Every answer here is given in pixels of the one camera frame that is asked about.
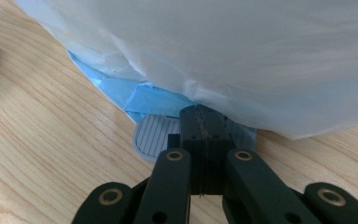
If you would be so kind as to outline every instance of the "translucent plastic sheet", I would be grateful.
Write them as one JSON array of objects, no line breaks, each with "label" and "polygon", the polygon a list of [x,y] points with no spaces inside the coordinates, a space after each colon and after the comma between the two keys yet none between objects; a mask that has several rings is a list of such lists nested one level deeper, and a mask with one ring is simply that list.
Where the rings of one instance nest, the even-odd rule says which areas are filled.
[{"label": "translucent plastic sheet", "polygon": [[358,1],[16,1],[107,77],[292,138],[358,125]]}]

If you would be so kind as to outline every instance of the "plastic wrap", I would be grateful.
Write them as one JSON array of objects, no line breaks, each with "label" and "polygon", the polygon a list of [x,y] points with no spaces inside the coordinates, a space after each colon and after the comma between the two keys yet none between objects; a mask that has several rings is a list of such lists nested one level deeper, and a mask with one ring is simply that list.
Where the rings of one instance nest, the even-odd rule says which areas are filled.
[{"label": "plastic wrap", "polygon": [[291,138],[358,126],[358,1],[16,2],[106,77]]}]

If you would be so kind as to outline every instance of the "wooden table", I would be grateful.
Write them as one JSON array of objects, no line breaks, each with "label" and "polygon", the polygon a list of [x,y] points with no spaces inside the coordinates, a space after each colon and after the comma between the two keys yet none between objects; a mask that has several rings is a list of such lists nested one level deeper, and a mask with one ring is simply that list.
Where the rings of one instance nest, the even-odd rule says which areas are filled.
[{"label": "wooden table", "polygon": [[[97,186],[134,186],[153,165],[134,124],[11,1],[0,0],[0,223],[69,223]],[[257,150],[294,189],[326,181],[358,198],[358,128],[291,141],[260,131]],[[191,223],[227,223],[220,197],[193,197]]]}]

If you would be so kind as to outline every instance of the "wood grain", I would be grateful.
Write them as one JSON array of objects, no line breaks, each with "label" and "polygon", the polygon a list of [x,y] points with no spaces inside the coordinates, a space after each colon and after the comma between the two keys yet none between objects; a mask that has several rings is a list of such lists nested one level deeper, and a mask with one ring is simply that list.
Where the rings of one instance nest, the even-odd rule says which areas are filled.
[{"label": "wood grain", "polygon": [[[147,178],[133,130],[63,46],[0,0],[0,223],[70,223],[102,183]],[[298,141],[262,131],[257,150],[294,189],[326,181],[358,198],[358,128]],[[227,223],[221,197],[193,197],[190,221]]]}]

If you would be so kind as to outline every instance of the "black mechanical part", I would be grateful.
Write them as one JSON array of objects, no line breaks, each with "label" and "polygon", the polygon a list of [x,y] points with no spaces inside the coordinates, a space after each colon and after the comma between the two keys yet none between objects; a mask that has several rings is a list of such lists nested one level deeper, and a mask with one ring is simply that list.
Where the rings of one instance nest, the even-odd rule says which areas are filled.
[{"label": "black mechanical part", "polygon": [[130,189],[95,189],[73,223],[188,223],[190,195],[223,195],[227,220],[239,223],[358,223],[358,201],[344,189],[286,187],[256,152],[235,148],[226,117],[202,105],[180,112],[180,134],[168,136],[150,178]]}]

